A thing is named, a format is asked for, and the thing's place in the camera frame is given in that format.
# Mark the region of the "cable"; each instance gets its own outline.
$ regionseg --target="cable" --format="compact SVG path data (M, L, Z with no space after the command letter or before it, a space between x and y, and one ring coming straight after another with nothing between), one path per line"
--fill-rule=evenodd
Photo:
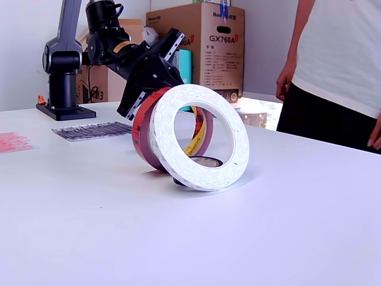
M89 85L89 93L90 93L90 97L89 97L89 100L86 102L86 103L93 103L93 97L98 93L99 91L99 87L98 86L94 86L93 88L91 87L91 83L90 83L90 72L91 72L91 68L93 66L100 66L100 65L91 65L89 66L89 73L88 73L88 85Z

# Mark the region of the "double-sided tape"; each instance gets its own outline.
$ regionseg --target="double-sided tape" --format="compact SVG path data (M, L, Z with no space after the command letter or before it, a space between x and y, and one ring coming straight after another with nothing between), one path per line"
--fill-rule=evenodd
M200 164L200 165L203 165L205 167L210 167L210 168L217 168L217 167L221 167L223 165L222 161L220 161L216 158L211 158L211 157L193 156L193 157L190 157L190 159L193 160L194 162ZM175 178L173 178L173 181L180 186L184 186L184 184L182 184L181 182L179 182Z
M228 131L230 158L220 167L206 167L191 160L177 143L174 120L184 106L210 111ZM152 151L176 180L198 191L218 191L238 181L249 162L249 138L236 110L218 93L199 85L180 85L167 91L154 107L149 128Z
M167 170L152 152L149 145L149 124L154 107L170 89L163 88L158 92L154 92L143 102L135 116L132 129L133 144L139 156L153 168L162 172L167 172ZM183 152L187 156L202 156L208 149L213 135L213 115L199 107L192 106L192 109L196 117L195 133L192 142Z

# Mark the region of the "white foam tape roll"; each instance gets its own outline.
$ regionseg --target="white foam tape roll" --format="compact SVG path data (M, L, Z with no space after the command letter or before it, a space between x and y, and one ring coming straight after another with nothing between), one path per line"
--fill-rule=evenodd
M201 166L181 149L174 132L177 112L195 105L212 112L229 133L231 157L221 167ZM238 181L249 162L249 138L236 110L218 93L199 85L180 85L167 91L154 108L149 141L161 164L175 179L198 191L218 191Z

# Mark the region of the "cardboard box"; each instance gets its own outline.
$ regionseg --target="cardboard box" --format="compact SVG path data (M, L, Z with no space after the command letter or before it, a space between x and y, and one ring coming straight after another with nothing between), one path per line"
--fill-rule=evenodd
M135 43L143 42L144 25L143 20L136 19L119 19L120 26L131 37L131 41ZM84 51L87 51L89 42L89 31L79 39ZM76 77L77 103L88 103L90 99L89 90L89 70L90 85L95 92L92 102L110 102L120 101L127 81L120 77L117 73L105 66L82 66L82 69Z
M222 19L219 5L203 2L150 12L146 23L161 36L172 27L181 30L187 39L180 48L192 51L193 83L217 91L231 103L239 101L245 52L243 9L230 7L229 19Z
M199 2L211 2L215 4L221 4L221 0L151 0L151 11Z

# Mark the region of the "orange object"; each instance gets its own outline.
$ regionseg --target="orange object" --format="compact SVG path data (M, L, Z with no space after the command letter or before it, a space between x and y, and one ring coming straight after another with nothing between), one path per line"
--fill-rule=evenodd
M47 102L45 101L45 99L44 99L42 94L40 94L38 96L38 104L40 104L40 105L46 105L47 104Z

